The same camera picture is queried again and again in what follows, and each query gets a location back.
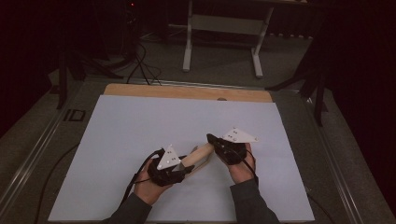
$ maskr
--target forearm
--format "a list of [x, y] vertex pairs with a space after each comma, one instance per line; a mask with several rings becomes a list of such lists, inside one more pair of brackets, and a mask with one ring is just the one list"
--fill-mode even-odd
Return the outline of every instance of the forearm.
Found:
[[254, 179], [231, 186], [238, 224], [279, 223], [276, 214], [267, 207]]
[[125, 203], [111, 215], [110, 218], [104, 220], [102, 223], [108, 224], [140, 224], [145, 223], [151, 205], [143, 202], [139, 197], [132, 193]]

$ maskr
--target white triangular marker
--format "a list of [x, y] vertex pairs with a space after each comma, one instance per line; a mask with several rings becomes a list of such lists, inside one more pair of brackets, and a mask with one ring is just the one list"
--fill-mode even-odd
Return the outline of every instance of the white triangular marker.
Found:
[[158, 170], [166, 169], [168, 167], [178, 165], [181, 163], [181, 160], [178, 158], [175, 150], [172, 148], [172, 145], [165, 150], [163, 153], [163, 157], [160, 160], [160, 163], [157, 166]]
[[222, 136], [222, 139], [233, 142], [233, 143], [252, 143], [258, 142], [257, 137], [254, 137], [248, 133], [237, 128], [231, 129], [229, 132]]

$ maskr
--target metal stand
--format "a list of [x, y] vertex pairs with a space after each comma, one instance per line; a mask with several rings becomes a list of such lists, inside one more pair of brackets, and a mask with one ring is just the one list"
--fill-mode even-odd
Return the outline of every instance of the metal stand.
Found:
[[251, 50], [251, 56], [254, 64], [256, 77], [261, 78], [263, 74], [262, 65], [259, 58], [259, 52], [262, 47], [262, 41], [264, 40], [265, 33], [267, 31], [273, 11], [273, 7], [268, 8], [265, 14], [264, 21], [196, 15], [192, 13], [192, 0], [190, 0], [189, 17], [187, 24], [187, 44], [184, 51], [183, 71], [190, 71], [192, 51], [191, 33], [192, 29], [196, 29], [244, 35], [258, 35], [258, 43], [256, 47]]

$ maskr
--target white tabletop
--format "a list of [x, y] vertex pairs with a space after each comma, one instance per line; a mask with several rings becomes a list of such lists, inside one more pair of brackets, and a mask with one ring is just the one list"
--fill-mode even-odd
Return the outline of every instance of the white tabletop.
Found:
[[[274, 103], [101, 96], [67, 173], [49, 221], [101, 220], [118, 208], [143, 160], [172, 144], [178, 155], [237, 127], [252, 143], [260, 191], [281, 221], [314, 220]], [[233, 222], [225, 165], [213, 155], [198, 173], [156, 202], [148, 222]]]

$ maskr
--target black cable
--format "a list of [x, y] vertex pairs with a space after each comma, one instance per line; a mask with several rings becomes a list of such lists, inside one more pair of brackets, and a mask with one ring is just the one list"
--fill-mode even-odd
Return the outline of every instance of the black cable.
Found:
[[143, 60], [140, 59], [138, 55], [136, 55], [136, 59], [137, 59], [137, 61], [139, 62], [139, 67], [140, 67], [140, 71], [142, 72], [142, 76], [143, 76], [143, 78], [146, 80], [146, 82], [147, 82], [148, 85], [149, 85], [149, 80], [148, 80], [148, 78], [146, 77], [145, 71], [143, 70], [143, 66], [142, 66]]
[[312, 200], [312, 202], [314, 202], [324, 212], [324, 214], [326, 214], [326, 216], [329, 218], [330, 222], [332, 224], [335, 224], [334, 219], [332, 219], [332, 216], [330, 216], [330, 214], [326, 211], [326, 209], [324, 209], [324, 207], [322, 205], [320, 205], [320, 203], [318, 203], [318, 201], [315, 200], [314, 197], [312, 197], [312, 195], [310, 195], [309, 193], [306, 193], [306, 195], [308, 196], [308, 198], [310, 200]]
[[134, 68], [134, 70], [132, 70], [131, 74], [128, 76], [128, 79], [126, 80], [126, 84], [129, 84], [129, 80], [131, 79], [131, 77], [132, 77], [132, 75], [134, 74], [134, 72], [136, 71], [136, 69], [137, 69], [139, 66], [141, 66], [141, 63], [142, 63], [143, 59], [145, 59], [145, 57], [146, 57], [146, 49], [143, 48], [142, 60], [141, 60], [141, 61], [138, 61], [138, 60], [137, 60], [138, 63], [137, 63], [137, 65], [136, 65], [136, 67]]
[[147, 179], [145, 179], [145, 180], [140, 180], [140, 181], [136, 181], [136, 182], [134, 182], [135, 184], [140, 184], [140, 183], [142, 183], [142, 182], [146, 182], [146, 181], [149, 181], [151, 178], [147, 178]]
[[[253, 168], [251, 168], [251, 166], [248, 164], [248, 162], [244, 158], [242, 158], [235, 150], [231, 149], [231, 151], [233, 153], [235, 153], [235, 155], [237, 157], [239, 157], [239, 159], [241, 159], [241, 161], [247, 166], [247, 168], [251, 171], [251, 173], [253, 173], [254, 180], [256, 181], [257, 186], [259, 186], [259, 177], [256, 175], [256, 172], [253, 170]], [[254, 158], [254, 156], [251, 152], [249, 152], [249, 153], [250, 153], [251, 157], [253, 158], [254, 166], [256, 167], [256, 159]]]
[[65, 157], [67, 154], [69, 154], [71, 151], [73, 151], [75, 148], [77, 148], [78, 145], [79, 145], [79, 143], [76, 144], [75, 146], [71, 147], [70, 149], [68, 149], [68, 150], [62, 155], [62, 157], [61, 157], [59, 160], [56, 161], [55, 165], [53, 165], [52, 168], [51, 168], [51, 170], [49, 171], [49, 175], [47, 176], [47, 179], [46, 179], [46, 181], [45, 181], [44, 187], [43, 187], [43, 189], [41, 190], [41, 193], [40, 193], [40, 200], [38, 201], [38, 207], [37, 207], [37, 211], [36, 211], [36, 213], [35, 213], [35, 222], [34, 222], [35, 224], [36, 224], [37, 221], [38, 221], [38, 217], [39, 217], [39, 215], [40, 215], [41, 204], [43, 203], [43, 199], [44, 199], [44, 193], [45, 193], [45, 191], [46, 191], [47, 184], [48, 184], [49, 181], [50, 181], [50, 177], [52, 176], [53, 171], [54, 171], [55, 168], [58, 166], [59, 162], [61, 162], [61, 160], [63, 160], [64, 157]]
[[[138, 45], [139, 45], [140, 48], [142, 48], [145, 52], [147, 52], [146, 48], [145, 48], [142, 44], [138, 43]], [[152, 84], [153, 80], [156, 80], [156, 81], [160, 84], [160, 86], [161, 86], [161, 85], [162, 85], [162, 84], [161, 84], [161, 81], [158, 79], [158, 76], [162, 73], [161, 69], [158, 68], [158, 67], [150, 66], [150, 65], [144, 63], [143, 60], [144, 60], [144, 59], [141, 60], [141, 61], [142, 61], [142, 64], [145, 65], [146, 69], [148, 70], [148, 72], [149, 72], [149, 73], [152, 75], [152, 77], [153, 77], [153, 79], [151, 80], [151, 82], [149, 83], [149, 85]], [[159, 70], [159, 71], [160, 71], [160, 74], [159, 74], [158, 76], [155, 76], [155, 75], [149, 70], [149, 67], [152, 67], [152, 68], [154, 68], [154, 69]]]
[[143, 170], [143, 168], [145, 167], [146, 163], [148, 163], [148, 161], [149, 161], [153, 156], [160, 154], [161, 151], [162, 151], [162, 149], [154, 151], [153, 153], [151, 153], [151, 154], [145, 159], [145, 161], [143, 161], [143, 164], [140, 166], [140, 168], [139, 168], [139, 170], [137, 171], [137, 173], [134, 174], [134, 177], [132, 177], [131, 182], [129, 183], [128, 187], [126, 188], [125, 193], [124, 193], [124, 196], [122, 197], [120, 206], [127, 200], [128, 196], [129, 196], [129, 194], [130, 194], [130, 192], [131, 192], [132, 186], [134, 185], [134, 183], [135, 183], [137, 177], [139, 176], [140, 172], [141, 172], [141, 171]]

